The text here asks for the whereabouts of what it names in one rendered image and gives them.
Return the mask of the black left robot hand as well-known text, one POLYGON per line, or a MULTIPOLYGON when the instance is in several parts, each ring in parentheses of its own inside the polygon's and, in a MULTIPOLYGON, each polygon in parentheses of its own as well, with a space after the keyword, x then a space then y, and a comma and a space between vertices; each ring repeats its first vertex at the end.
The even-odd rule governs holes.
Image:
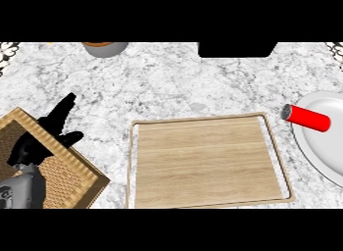
MULTIPOLYGON (((65 148, 70 148, 85 137, 85 133, 79 130, 71 131, 67 134, 63 133, 67 117, 76 106, 76 98, 77 95, 70 93, 57 104, 51 113, 37 119, 39 125, 65 148)), ((43 160, 51 156, 52 152, 37 141, 34 136, 26 132, 17 141, 8 164, 12 167, 29 164, 40 165, 43 160)))

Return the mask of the red can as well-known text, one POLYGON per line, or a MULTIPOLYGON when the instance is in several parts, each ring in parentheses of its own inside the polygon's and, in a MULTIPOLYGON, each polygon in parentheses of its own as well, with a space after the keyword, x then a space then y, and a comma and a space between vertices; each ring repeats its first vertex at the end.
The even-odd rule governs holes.
POLYGON ((305 109, 293 104, 287 104, 283 108, 281 118, 306 128, 327 132, 332 126, 332 119, 321 113, 305 109))

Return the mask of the wicker basket tray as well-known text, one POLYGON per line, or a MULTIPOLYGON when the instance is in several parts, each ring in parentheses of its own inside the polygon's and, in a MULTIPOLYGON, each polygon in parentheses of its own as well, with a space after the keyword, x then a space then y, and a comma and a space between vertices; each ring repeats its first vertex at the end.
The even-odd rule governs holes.
POLYGON ((43 208, 91 208, 110 178, 80 152, 58 142, 36 118, 21 108, 0 119, 0 181, 21 174, 8 164, 8 160, 15 143, 26 132, 54 154, 39 166, 46 178, 43 208))

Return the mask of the grey pot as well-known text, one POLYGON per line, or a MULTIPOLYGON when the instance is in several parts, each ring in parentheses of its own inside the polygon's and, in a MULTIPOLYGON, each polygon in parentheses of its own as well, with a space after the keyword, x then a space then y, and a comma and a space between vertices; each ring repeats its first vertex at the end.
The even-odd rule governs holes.
POLYGON ((128 42, 85 42, 89 54, 98 58, 117 56, 128 48, 128 42))

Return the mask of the pale wooden tray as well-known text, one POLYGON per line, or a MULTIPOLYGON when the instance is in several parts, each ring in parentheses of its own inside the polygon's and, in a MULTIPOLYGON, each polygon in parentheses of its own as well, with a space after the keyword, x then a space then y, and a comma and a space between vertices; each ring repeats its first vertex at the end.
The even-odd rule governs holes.
POLYGON ((287 178, 264 112, 132 123, 126 208, 289 203, 287 178))

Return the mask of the black appliance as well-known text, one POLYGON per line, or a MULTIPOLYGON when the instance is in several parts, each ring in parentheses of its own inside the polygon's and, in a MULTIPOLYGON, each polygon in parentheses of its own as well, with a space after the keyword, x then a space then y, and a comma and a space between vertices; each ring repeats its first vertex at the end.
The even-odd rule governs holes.
POLYGON ((265 58, 271 55, 277 42, 200 42, 201 58, 265 58))

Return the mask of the white plate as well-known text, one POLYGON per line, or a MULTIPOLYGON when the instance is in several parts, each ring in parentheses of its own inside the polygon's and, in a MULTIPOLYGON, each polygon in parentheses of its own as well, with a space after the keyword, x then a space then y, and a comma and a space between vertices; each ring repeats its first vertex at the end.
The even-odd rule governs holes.
POLYGON ((293 133, 311 164, 343 187, 343 94, 318 91, 306 95, 298 105, 330 117, 332 126, 327 132, 293 125, 293 133))

